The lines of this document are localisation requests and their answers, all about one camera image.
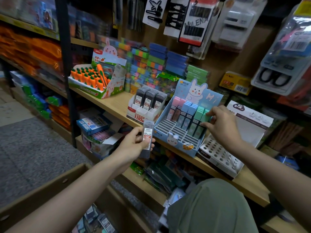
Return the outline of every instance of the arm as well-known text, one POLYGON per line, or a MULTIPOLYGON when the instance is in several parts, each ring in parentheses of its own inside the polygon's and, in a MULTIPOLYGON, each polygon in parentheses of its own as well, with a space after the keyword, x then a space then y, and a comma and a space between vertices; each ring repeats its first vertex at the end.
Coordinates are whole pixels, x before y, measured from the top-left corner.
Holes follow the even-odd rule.
POLYGON ((123 173, 139 156, 150 140, 140 142, 134 128, 110 156, 100 161, 70 186, 11 227, 9 232, 70 232, 117 175, 123 173))
POLYGON ((203 124, 214 138, 241 160, 297 222, 311 232, 311 179, 243 141, 235 116, 225 106, 213 107, 207 115, 213 119, 203 124))

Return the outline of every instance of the hand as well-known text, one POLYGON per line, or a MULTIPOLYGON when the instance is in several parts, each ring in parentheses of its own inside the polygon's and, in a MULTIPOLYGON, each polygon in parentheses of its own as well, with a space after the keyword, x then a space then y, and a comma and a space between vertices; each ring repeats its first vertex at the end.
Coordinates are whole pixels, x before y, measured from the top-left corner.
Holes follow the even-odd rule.
POLYGON ((227 151, 232 152, 235 147, 244 143, 236 125, 235 116, 223 105, 213 107, 207 116, 213 116, 210 123, 203 122, 216 141, 227 151))
MULTIPOLYGON (((145 139, 141 142, 142 136, 138 135, 139 132, 143 131, 143 127, 135 127, 129 134, 127 134, 124 140, 121 142, 119 147, 113 152, 111 156, 114 156, 120 162, 121 168, 118 172, 121 174, 131 165, 131 163, 138 158, 142 149, 146 148, 150 143, 150 139, 145 139)), ((151 143, 151 151, 154 148, 153 138, 151 143)))

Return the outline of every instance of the gray carpet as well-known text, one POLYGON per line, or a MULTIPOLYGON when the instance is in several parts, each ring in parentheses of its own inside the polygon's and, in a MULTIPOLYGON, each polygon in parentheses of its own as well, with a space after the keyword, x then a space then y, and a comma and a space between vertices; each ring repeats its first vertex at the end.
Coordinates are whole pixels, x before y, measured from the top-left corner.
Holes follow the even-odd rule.
MULTIPOLYGON (((36 117, 0 127, 0 208, 87 162, 91 163, 36 117)), ((154 212, 116 181, 112 185, 157 228, 154 212)))

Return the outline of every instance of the leg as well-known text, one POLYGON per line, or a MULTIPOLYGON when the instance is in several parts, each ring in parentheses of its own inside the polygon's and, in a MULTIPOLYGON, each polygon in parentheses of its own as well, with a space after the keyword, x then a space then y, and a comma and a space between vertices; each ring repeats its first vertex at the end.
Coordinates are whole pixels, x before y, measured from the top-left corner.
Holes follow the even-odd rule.
POLYGON ((258 232, 243 194, 228 182, 212 178, 168 209, 169 232, 258 232))

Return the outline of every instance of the floor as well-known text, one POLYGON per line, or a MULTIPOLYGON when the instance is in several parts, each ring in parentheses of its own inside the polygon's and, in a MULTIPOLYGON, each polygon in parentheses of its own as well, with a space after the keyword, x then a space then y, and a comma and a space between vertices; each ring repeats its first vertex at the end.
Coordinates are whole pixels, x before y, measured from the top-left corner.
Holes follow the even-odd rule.
MULTIPOLYGON (((0 208, 80 163, 91 163, 1 88, 0 141, 0 208)), ((157 228, 154 212, 116 181, 111 184, 157 228)))

